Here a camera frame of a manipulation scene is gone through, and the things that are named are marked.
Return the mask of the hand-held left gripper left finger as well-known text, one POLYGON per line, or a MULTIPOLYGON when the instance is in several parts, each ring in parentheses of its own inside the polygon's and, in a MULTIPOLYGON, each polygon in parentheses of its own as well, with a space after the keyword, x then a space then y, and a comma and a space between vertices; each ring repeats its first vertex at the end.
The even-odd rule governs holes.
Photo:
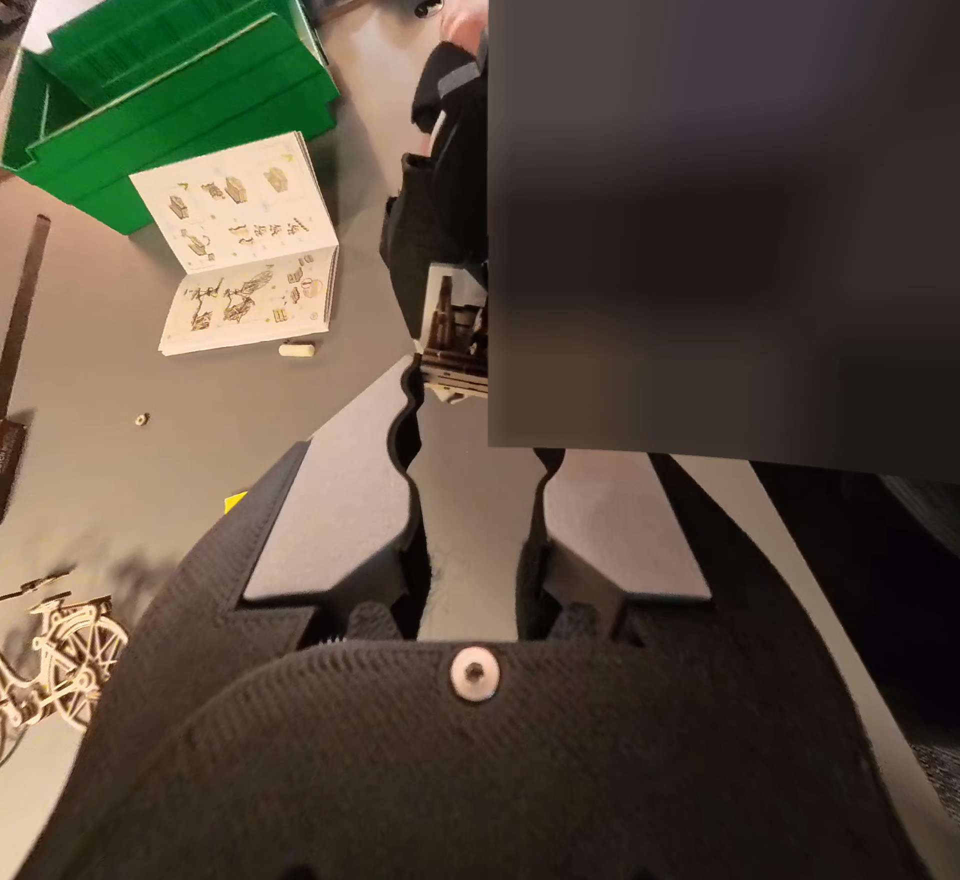
POLYGON ((424 612, 429 555, 410 475, 424 399, 421 356, 407 354, 311 435, 246 583, 247 604, 424 612))

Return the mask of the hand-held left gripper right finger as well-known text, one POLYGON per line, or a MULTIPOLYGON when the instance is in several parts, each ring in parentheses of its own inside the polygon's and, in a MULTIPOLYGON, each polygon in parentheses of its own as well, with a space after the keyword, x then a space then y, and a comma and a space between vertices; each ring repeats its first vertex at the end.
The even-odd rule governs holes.
POLYGON ((531 523, 531 618, 582 605, 599 620, 644 606, 700 607, 712 591, 651 457, 536 451, 546 474, 531 523))

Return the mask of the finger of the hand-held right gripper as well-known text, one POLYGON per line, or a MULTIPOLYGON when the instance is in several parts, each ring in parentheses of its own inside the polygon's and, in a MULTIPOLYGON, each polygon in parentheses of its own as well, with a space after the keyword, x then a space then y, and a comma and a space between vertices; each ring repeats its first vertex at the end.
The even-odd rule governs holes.
POLYGON ((440 306, 443 281, 451 280, 450 301, 456 337, 467 339, 474 328, 476 316, 488 300, 484 286, 465 267, 450 263, 432 263, 427 277, 424 301, 424 341, 427 342, 434 326, 434 315, 440 306))

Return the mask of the small brown wooden model box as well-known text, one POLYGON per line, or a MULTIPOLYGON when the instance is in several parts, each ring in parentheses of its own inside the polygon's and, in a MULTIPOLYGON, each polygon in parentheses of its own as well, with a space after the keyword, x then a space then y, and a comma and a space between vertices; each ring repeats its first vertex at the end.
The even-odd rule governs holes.
POLYGON ((450 284, 450 277, 445 277, 427 341, 423 322, 419 342, 421 378, 434 392, 446 392, 447 403, 469 396, 486 399, 489 393, 489 299, 477 313, 468 338, 460 339, 455 333, 450 284))

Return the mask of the printed instruction booklet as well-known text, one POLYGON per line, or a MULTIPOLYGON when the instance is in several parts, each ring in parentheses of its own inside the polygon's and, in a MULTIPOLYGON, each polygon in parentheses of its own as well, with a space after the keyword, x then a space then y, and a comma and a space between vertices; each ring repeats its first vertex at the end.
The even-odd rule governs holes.
POLYGON ((300 131, 129 176, 183 269, 167 358, 330 331, 339 238, 300 131))

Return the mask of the wooden wheel model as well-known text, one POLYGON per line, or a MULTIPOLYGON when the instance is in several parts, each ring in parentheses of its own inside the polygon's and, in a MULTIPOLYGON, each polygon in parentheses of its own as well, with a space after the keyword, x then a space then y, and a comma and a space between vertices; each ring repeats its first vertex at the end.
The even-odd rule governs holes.
POLYGON ((114 618, 111 594, 78 600, 67 590, 42 598, 29 615, 37 620, 29 645, 36 657, 33 674, 1 655, 2 766, 48 718, 85 735, 130 641, 114 618))

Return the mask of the person's right hand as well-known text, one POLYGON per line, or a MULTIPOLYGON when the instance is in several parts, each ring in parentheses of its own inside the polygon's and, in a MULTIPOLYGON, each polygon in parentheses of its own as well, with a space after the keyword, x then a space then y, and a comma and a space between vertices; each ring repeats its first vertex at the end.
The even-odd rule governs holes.
POLYGON ((488 23, 489 0, 446 0, 440 13, 439 40, 475 56, 488 23))

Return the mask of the person's dark clothing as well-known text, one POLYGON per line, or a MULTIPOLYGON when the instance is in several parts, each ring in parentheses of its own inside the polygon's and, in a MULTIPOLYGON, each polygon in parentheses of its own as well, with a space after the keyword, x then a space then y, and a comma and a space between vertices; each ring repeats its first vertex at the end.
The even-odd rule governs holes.
POLYGON ((750 466, 909 742, 958 761, 958 484, 750 466))

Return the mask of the green plastic bin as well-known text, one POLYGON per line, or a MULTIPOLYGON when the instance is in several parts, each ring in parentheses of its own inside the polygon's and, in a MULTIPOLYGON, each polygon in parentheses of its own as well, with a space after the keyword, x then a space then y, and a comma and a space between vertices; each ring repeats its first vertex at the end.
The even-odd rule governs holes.
POLYGON ((301 0, 104 0, 24 52, 2 169, 129 235, 131 176, 335 129, 339 91, 301 0))

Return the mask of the brown printed box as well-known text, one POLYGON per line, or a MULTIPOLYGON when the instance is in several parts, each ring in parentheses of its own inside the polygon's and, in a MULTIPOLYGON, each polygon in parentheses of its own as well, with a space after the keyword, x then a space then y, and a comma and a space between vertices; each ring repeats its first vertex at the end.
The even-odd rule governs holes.
POLYGON ((9 419, 1 421, 1 521, 9 509, 26 437, 24 425, 9 419))

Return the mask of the dark flat strip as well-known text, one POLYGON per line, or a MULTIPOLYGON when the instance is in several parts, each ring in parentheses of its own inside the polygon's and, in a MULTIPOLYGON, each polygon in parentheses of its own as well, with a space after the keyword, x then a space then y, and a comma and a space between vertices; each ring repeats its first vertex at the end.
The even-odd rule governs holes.
POLYGON ((8 410, 22 347, 26 338, 30 314, 36 296, 43 256, 51 229, 51 220, 45 214, 38 214, 33 222, 27 245, 18 287, 11 306, 6 335, 1 353, 1 419, 8 417, 8 410))

